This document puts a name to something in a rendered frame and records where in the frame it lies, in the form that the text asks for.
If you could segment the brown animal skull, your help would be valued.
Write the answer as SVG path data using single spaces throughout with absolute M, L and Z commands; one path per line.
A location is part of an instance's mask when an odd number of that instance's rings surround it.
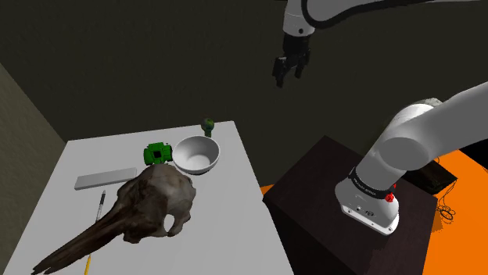
M 195 197 L 190 177 L 169 164 L 151 165 L 117 190 L 109 212 L 40 261 L 31 275 L 57 272 L 119 235 L 131 244 L 147 237 L 173 237 L 191 219 Z

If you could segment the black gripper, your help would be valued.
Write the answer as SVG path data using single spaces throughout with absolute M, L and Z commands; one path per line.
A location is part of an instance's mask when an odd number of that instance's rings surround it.
M 275 78 L 276 86 L 283 87 L 285 75 L 289 72 L 288 61 L 298 59 L 295 77 L 300 79 L 305 66 L 310 61 L 310 35 L 296 37 L 291 34 L 284 34 L 282 49 L 284 55 L 274 60 L 272 76 Z

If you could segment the yellow and black pen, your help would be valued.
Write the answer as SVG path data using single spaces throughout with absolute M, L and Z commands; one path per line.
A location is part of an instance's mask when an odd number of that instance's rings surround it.
M 100 217 L 101 217 L 101 215 L 102 215 L 102 208 L 103 208 L 103 205 L 104 205 L 105 197 L 106 197 L 106 190 L 103 190 L 102 195 L 101 195 L 101 198 L 100 198 L 100 201 L 99 201 L 99 207 L 98 207 L 98 210 L 97 210 L 95 222 L 98 222 L 99 219 L 100 219 Z M 88 256 L 88 259 L 87 259 L 85 268 L 84 268 L 84 275 L 88 275 L 88 273 L 89 273 L 89 268 L 90 268 L 91 260 L 92 260 L 92 254 L 90 253 L 89 256 Z

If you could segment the grey flat bar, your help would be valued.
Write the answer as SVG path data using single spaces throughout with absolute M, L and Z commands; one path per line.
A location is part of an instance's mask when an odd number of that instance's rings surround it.
M 127 182 L 135 178 L 137 169 L 135 167 L 125 168 L 122 170 L 111 170 L 101 173 L 93 173 L 79 176 L 75 182 L 76 191 Z

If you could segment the white bowl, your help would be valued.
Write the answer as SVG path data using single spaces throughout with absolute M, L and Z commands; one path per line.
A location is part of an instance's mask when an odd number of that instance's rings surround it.
M 220 153 L 220 146 L 214 139 L 196 135 L 178 142 L 172 151 L 172 159 L 181 171 L 202 175 L 215 167 Z

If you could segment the green toy vehicle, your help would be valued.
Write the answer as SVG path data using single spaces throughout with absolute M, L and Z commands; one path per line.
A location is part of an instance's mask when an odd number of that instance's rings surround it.
M 148 144 L 143 150 L 144 163 L 150 166 L 152 164 L 171 162 L 173 160 L 172 151 L 172 147 L 168 143 L 157 142 Z

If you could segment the dark robot stand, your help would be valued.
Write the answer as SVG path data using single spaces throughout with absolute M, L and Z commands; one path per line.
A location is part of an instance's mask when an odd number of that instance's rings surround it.
M 399 225 L 384 236 L 345 215 L 335 196 L 360 160 L 324 136 L 264 195 L 294 275 L 422 275 L 436 198 L 398 180 Z

